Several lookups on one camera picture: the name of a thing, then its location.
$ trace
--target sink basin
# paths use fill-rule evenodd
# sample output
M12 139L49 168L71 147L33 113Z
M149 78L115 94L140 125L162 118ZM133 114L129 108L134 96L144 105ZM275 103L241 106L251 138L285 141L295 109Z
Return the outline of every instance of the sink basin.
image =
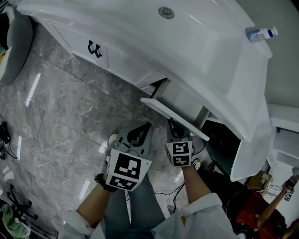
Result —
M160 16L161 7L174 17ZM234 0L24 0L18 10L92 29L178 84L240 140L251 141L271 51L266 42L246 38L254 23Z

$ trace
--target white shirt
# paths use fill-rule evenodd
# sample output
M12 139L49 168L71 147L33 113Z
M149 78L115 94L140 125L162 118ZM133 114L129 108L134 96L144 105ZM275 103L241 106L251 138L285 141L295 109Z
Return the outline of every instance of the white shirt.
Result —
M237 239L221 205L217 194L204 195L180 213L177 210L151 231L155 239ZM185 226L180 214L186 217ZM95 229L77 211L67 211L64 220L66 224L59 233L60 239L85 239L86 236L90 239L106 239L103 220Z

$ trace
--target blue pants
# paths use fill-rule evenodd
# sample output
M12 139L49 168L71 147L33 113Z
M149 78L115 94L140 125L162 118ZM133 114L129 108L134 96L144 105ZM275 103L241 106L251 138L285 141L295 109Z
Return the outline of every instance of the blue pants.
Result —
M105 220L107 239L152 239L150 230L165 220L157 202L149 176L146 174L141 184L129 192L131 222L128 216L124 190L111 194Z

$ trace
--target black handle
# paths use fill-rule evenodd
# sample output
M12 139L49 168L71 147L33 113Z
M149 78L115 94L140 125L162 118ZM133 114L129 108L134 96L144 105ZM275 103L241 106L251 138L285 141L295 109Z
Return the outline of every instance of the black handle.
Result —
M100 58L100 57L102 56L101 54L98 53L98 49L100 49L100 46L99 46L98 44L96 44L95 46L96 46L96 47L95 47L95 51L94 51L95 56L96 56L97 58Z
M93 53L94 53L94 50L92 51L92 50L90 49L90 46L91 46L92 44L93 44L93 42L92 42L91 40L89 40L89 44L88 44L87 49L88 49L88 51L89 51L90 54L93 54Z

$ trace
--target watch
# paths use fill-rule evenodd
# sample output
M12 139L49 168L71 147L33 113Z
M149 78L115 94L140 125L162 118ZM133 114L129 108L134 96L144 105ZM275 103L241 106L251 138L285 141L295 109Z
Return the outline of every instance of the watch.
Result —
M104 174L98 174L96 175L96 177L94 178L94 180L100 184L104 190L109 191L109 192L115 192L117 190L116 187L112 187L110 185L106 184L106 181L103 179Z

